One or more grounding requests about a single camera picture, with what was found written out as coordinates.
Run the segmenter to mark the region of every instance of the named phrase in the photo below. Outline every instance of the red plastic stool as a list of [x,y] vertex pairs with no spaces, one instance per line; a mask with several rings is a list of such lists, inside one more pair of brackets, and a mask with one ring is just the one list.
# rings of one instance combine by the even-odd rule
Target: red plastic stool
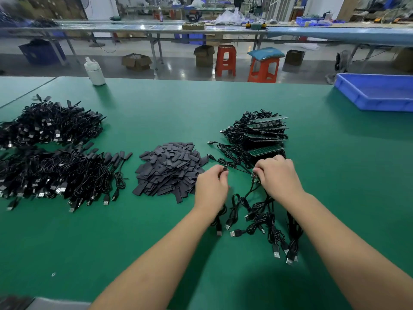
[[[224,53],[228,52],[228,60],[224,60]],[[215,76],[221,77],[222,71],[232,71],[235,76],[235,46],[233,45],[219,45],[218,53],[216,55]]]
[[[254,65],[256,59],[252,59],[250,74],[248,76],[249,83],[275,83],[277,82],[277,73],[278,73],[278,65],[280,65],[280,58],[278,57],[269,57],[268,59],[262,60],[260,62],[258,72],[254,72]],[[271,63],[277,63],[276,72],[275,74],[271,74],[268,72],[268,68],[270,67]]]

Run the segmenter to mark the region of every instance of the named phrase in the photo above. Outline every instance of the blue cushion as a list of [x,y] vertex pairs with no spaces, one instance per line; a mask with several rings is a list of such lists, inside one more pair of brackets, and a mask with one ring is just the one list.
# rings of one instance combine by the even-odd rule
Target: blue cushion
[[285,57],[285,54],[280,50],[271,47],[250,51],[248,54],[258,61],[268,59],[269,57]]

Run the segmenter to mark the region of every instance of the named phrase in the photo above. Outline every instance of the person's left hand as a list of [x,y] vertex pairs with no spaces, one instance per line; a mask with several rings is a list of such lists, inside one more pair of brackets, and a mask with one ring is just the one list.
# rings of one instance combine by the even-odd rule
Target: person's left hand
[[222,165],[215,165],[199,174],[195,185],[194,210],[204,212],[211,222],[222,209],[228,194],[228,171],[222,172]]

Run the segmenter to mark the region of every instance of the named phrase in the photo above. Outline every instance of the hand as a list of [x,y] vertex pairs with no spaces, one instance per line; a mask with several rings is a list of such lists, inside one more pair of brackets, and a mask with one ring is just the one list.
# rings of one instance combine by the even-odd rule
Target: hand
[[222,172],[222,165],[215,165],[199,174],[195,184],[195,211],[204,212],[211,222],[227,199],[228,171]]
[[252,171],[268,194],[282,205],[304,193],[292,160],[282,155],[258,161]]

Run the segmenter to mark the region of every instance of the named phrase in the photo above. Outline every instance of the black garment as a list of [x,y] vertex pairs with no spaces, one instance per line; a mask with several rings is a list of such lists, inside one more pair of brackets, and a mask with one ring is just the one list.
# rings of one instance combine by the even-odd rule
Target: black garment
[[241,10],[241,4],[245,2],[244,0],[234,0],[234,7],[237,7],[239,10]]

